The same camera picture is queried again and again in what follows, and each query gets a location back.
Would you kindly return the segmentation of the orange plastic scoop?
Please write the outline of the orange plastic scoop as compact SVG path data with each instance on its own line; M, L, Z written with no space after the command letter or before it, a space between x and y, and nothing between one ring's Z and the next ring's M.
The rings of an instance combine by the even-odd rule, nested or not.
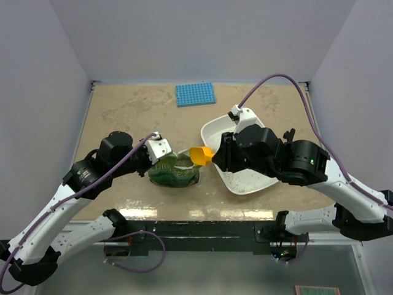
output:
M207 146L191 147L189 149L190 159L195 165L207 166L212 162L215 152Z

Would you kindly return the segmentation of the white litter box tray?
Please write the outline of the white litter box tray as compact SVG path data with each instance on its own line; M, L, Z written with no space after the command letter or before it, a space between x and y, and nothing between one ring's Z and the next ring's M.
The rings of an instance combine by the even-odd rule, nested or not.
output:
M220 116L201 128L200 135L205 146L217 151L220 145L221 134L234 132L236 124L227 116ZM250 169L236 173L222 172L217 165L214 166L226 185L227 189L236 195L247 195L264 190L276 184L276 178L269 178L265 175Z

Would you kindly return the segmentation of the green litter bag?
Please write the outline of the green litter bag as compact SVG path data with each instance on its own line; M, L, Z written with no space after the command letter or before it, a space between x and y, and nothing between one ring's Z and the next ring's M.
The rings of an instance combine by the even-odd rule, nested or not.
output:
M200 168L192 162L189 150L185 149L161 159L148 171L148 176L158 186L183 188L199 182Z

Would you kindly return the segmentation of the black bag clip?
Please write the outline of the black bag clip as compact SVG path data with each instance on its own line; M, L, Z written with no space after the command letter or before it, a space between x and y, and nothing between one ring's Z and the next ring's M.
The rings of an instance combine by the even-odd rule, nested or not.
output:
M286 140L287 143L291 143L293 142L294 135L295 135L295 129L291 128L290 130L286 131L283 134L283 138Z

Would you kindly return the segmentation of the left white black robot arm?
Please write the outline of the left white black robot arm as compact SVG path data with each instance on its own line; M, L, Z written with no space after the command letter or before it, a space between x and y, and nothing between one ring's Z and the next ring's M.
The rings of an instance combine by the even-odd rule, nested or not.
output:
M65 260L90 245L121 241L128 222L116 209L106 210L79 230L62 234L69 221L88 206L115 178L144 174L171 154L168 141L154 132L133 144L131 135L112 132L99 148L75 162L62 179L54 196L17 236L1 240L1 275L10 273L20 286L37 286L51 277Z

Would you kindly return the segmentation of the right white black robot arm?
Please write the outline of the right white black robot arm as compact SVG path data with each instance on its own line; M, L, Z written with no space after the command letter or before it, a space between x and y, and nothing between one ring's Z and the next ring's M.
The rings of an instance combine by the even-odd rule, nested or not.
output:
M335 203L309 211L280 211L273 226L263 230L270 240L288 241L310 232L337 231L341 235L366 242L392 235L392 218L387 206L391 191L374 191L360 185L369 199L344 178L338 164L314 142L294 140L294 130L278 138L270 128L256 124L239 133L223 133L220 146L212 158L223 172L246 169L291 186L318 191Z

